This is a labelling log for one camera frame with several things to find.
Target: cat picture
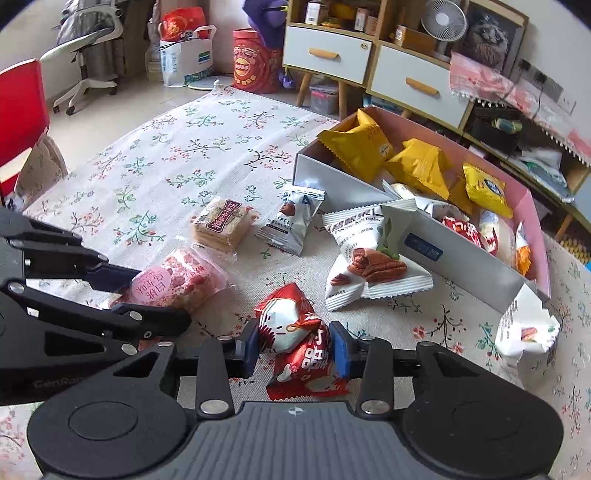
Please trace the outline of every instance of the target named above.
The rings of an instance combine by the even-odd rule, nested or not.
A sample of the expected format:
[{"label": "cat picture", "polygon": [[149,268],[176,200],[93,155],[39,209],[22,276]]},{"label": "cat picture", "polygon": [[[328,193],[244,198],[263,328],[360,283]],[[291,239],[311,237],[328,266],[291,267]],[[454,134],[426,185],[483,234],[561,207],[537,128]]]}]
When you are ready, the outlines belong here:
[{"label": "cat picture", "polygon": [[468,29],[458,50],[508,76],[521,45],[524,26],[484,6],[492,3],[488,0],[470,1],[466,12]]},{"label": "cat picture", "polygon": [[501,72],[509,53],[507,33],[501,30],[495,19],[485,15],[470,26],[463,52],[472,60]]}]

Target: white tote bag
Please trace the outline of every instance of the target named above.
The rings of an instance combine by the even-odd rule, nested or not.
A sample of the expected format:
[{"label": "white tote bag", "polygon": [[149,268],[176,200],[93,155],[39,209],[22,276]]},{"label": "white tote bag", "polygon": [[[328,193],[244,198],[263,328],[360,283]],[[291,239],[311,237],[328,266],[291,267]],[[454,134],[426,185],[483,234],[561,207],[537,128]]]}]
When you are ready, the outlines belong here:
[{"label": "white tote bag", "polygon": [[[209,38],[199,38],[199,32],[204,30],[209,30]],[[207,25],[196,29],[191,40],[160,40],[160,62],[166,86],[184,87],[212,74],[212,41],[216,30],[213,25]]]}]

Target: electric fan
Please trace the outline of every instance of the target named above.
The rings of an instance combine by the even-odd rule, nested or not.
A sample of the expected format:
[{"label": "electric fan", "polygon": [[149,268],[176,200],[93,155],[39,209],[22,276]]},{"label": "electric fan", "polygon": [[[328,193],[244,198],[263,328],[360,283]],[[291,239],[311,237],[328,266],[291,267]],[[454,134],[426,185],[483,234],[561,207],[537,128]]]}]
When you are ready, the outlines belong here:
[{"label": "electric fan", "polygon": [[425,31],[439,40],[436,56],[449,61],[445,55],[448,42],[454,42],[466,34],[468,21],[462,9],[451,0],[432,0],[421,15]]}]

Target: purple plush toy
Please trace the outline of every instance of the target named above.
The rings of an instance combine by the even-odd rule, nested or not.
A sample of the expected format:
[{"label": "purple plush toy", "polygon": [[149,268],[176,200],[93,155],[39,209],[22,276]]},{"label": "purple plush toy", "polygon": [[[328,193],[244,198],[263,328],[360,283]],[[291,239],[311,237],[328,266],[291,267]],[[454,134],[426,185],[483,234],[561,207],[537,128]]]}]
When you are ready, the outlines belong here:
[{"label": "purple plush toy", "polygon": [[287,13],[281,7],[287,0],[245,0],[242,9],[248,15],[251,27],[260,33],[267,48],[280,50],[285,39]]}]

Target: cardboard box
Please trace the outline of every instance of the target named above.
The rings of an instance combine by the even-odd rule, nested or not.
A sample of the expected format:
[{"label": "cardboard box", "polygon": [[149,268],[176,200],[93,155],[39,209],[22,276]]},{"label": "cardboard box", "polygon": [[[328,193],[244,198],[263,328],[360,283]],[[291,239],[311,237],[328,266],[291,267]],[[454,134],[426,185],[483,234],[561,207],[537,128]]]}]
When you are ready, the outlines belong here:
[{"label": "cardboard box", "polygon": [[329,16],[329,8],[325,4],[309,2],[306,8],[306,21],[310,25],[320,25]]},{"label": "cardboard box", "polygon": [[402,48],[431,55],[437,40],[426,33],[417,32],[412,28],[399,25],[394,34],[394,44]]},{"label": "cardboard box", "polygon": [[353,25],[353,29],[358,32],[365,30],[365,23],[370,15],[371,12],[366,8],[358,8],[357,13],[355,14],[355,24]]},{"label": "cardboard box", "polygon": [[[550,276],[544,239],[530,191],[500,168],[428,128],[374,106],[363,110],[377,121],[396,153],[402,150],[403,141],[418,138],[440,147],[458,177],[463,175],[462,164],[468,162],[505,182],[507,202],[514,211],[513,221],[516,227],[523,221],[532,250],[532,267],[527,278],[535,281],[538,294],[543,299],[549,298]],[[333,127],[333,130],[347,131],[356,125],[357,117],[354,114]],[[294,166],[294,185],[326,191],[322,204],[324,211],[333,212],[391,200],[382,190],[330,167],[328,164],[332,161],[332,153],[318,140],[314,140],[298,152]],[[515,270],[424,212],[401,210],[398,216],[400,221],[397,225],[404,228],[401,254],[448,278],[497,312],[502,313],[507,309],[526,282]]]}]

